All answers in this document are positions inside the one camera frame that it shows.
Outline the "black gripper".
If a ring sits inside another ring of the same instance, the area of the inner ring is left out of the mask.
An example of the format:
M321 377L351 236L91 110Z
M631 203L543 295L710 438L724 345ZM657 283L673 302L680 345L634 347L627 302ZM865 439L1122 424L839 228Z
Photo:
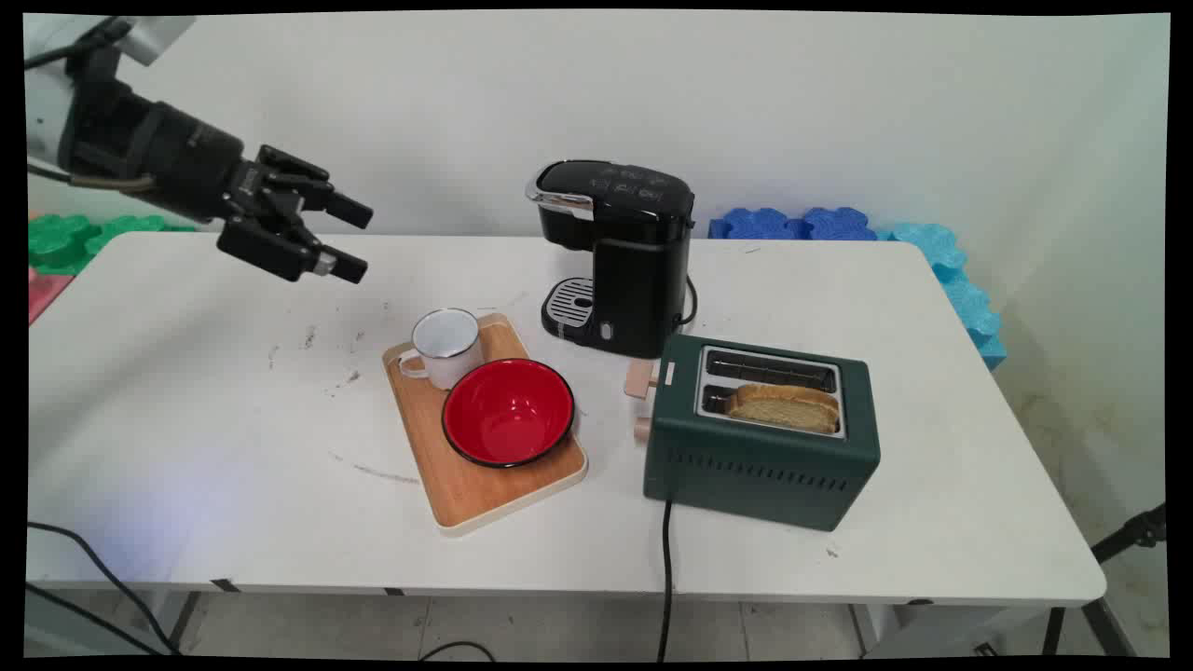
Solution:
M125 96L119 103L119 192L196 222L225 220L216 247L295 283L307 273L361 283L369 263L324 245L282 213L328 213L366 229L373 209L333 186L329 171L261 144L255 162L242 140L167 103Z

